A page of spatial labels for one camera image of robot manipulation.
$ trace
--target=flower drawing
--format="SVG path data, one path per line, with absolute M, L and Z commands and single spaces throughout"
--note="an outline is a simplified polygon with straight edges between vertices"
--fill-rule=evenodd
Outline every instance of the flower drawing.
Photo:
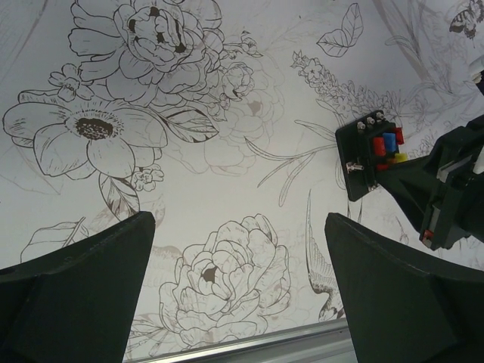
M 242 101 L 242 97 L 254 89 L 253 70 L 245 63 L 232 64 L 222 77 L 222 87 L 226 97 Z
M 83 82 L 79 68 L 73 64 L 65 64 L 61 73 L 51 73 L 48 82 L 60 87 L 57 95 L 66 102 L 71 102 L 76 96 L 89 101 L 94 96 L 94 92 L 88 87 L 92 82 Z
M 240 93 L 239 101 L 231 100 L 222 87 L 218 87 L 217 91 L 222 93 L 211 92 L 212 100 L 203 98 L 207 113 L 217 122 L 217 138 L 200 144 L 197 153 L 185 150 L 178 140 L 170 138 L 165 154 L 179 160 L 192 172 L 211 170 L 220 175 L 246 174 L 256 162 L 256 155 L 247 147 L 246 138 L 257 141 L 262 148 L 267 147 L 274 124 L 284 114 L 284 97 L 279 91 L 284 76 L 270 56 L 252 57 L 238 52 L 236 69 L 241 75 L 244 70 L 247 74 L 252 70 L 253 88 L 246 88 L 246 95 Z
M 319 63 L 319 59 L 311 59 L 307 66 L 304 67 L 304 74 L 307 74 L 308 79 L 319 78 L 323 66 Z
M 249 36 L 247 36 L 247 32 L 242 32 L 242 37 L 241 37 L 241 40 L 242 40 L 242 43 L 241 43 L 241 47 L 242 49 L 244 50 L 245 53 L 247 53 L 248 55 L 251 55 L 252 57 L 262 57 L 262 54 L 259 53 L 259 51 L 257 50 L 257 42 L 250 38 Z
M 140 168 L 133 172 L 131 184 L 136 191 L 153 191 L 157 182 L 162 182 L 165 175 L 158 164 L 153 164 L 147 168 Z
M 266 217 L 228 222 L 187 247 L 160 288 L 163 326 L 188 349 L 253 337 L 290 301 L 288 252 Z
M 22 92 L 3 118 L 14 143 L 33 147 L 44 175 L 114 178 L 153 164 L 166 146 L 160 122 L 123 101 L 65 102 L 52 92 Z
M 219 82 L 222 14 L 213 0 L 77 0 L 70 47 L 84 81 L 105 79 L 113 98 L 147 105 L 198 100 Z
M 356 89 L 351 80 L 340 84 L 318 58 L 309 58 L 301 51 L 294 52 L 291 67 L 299 68 L 299 76 L 303 77 L 318 95 L 319 105 L 332 111 L 340 125 L 375 110 L 383 110 L 390 120 L 400 114 L 402 101 L 396 92 L 379 95 L 367 87 L 360 86 Z

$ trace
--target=metal bolt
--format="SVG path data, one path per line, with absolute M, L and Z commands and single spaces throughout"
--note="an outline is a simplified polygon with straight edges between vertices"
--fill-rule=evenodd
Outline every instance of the metal bolt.
M 363 165 L 354 164 L 354 163 L 347 163 L 346 168 L 348 169 L 348 172 L 353 172 L 355 170 L 358 170 L 358 171 L 365 170 L 365 167 Z

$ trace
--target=red connector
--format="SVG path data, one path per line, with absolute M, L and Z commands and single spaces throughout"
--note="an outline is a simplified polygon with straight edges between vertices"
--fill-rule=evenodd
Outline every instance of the red connector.
M 432 240 L 433 232 L 426 229 L 425 232 L 423 233 L 423 238 L 427 240 Z
M 401 127 L 394 127 L 392 132 L 395 133 L 397 145 L 403 145 L 405 141 L 403 140 L 403 131 Z
M 373 138 L 373 152 L 378 157 L 386 155 L 385 141 L 383 138 Z
M 377 164 L 377 171 L 378 172 L 383 172 L 385 170 L 388 170 L 389 165 L 388 164 Z

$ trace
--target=peony drawing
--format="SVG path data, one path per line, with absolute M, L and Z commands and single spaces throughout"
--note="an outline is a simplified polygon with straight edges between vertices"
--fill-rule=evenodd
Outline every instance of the peony drawing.
M 288 252 L 266 217 L 227 222 L 187 247 L 175 282 L 160 288 L 160 317 L 186 349 L 253 337 L 290 301 Z
M 164 149 L 166 155 L 179 160 L 191 172 L 211 170 L 220 175 L 246 174 L 256 162 L 256 154 L 247 147 L 246 139 L 256 141 L 262 148 L 267 147 L 273 126 L 284 114 L 284 98 L 279 91 L 284 76 L 274 60 L 270 56 L 253 57 L 247 54 L 239 55 L 238 59 L 253 71 L 248 88 L 239 88 L 243 82 L 247 82 L 249 71 L 245 70 L 245 73 L 245 66 L 237 62 L 237 73 L 233 72 L 230 77 L 222 76 L 222 84 L 227 84 L 225 89 L 219 87 L 202 98 L 206 102 L 204 111 L 218 120 L 217 137 L 198 145 L 197 149 L 195 145 L 190 149 L 169 135 L 169 144 Z M 234 66 L 230 58 L 223 60 L 222 64 L 225 62 L 228 69 Z M 240 100 L 233 93 L 230 97 L 225 94 L 230 93 L 232 86 L 240 92 L 237 93 Z M 251 90 L 244 96 L 243 92 L 247 92 L 247 89 Z
M 85 81 L 106 79 L 113 98 L 138 104 L 176 105 L 197 100 L 218 84 L 224 35 L 213 0 L 78 0 L 72 6 L 78 28 L 70 47 L 82 62 Z
M 75 0 L 70 11 L 78 64 L 51 72 L 52 89 L 21 92 L 3 117 L 37 177 L 96 175 L 124 219 L 163 181 L 162 149 L 193 172 L 254 164 L 245 138 L 267 144 L 281 117 L 275 67 L 267 57 L 265 71 L 247 31 L 224 43 L 215 1 Z

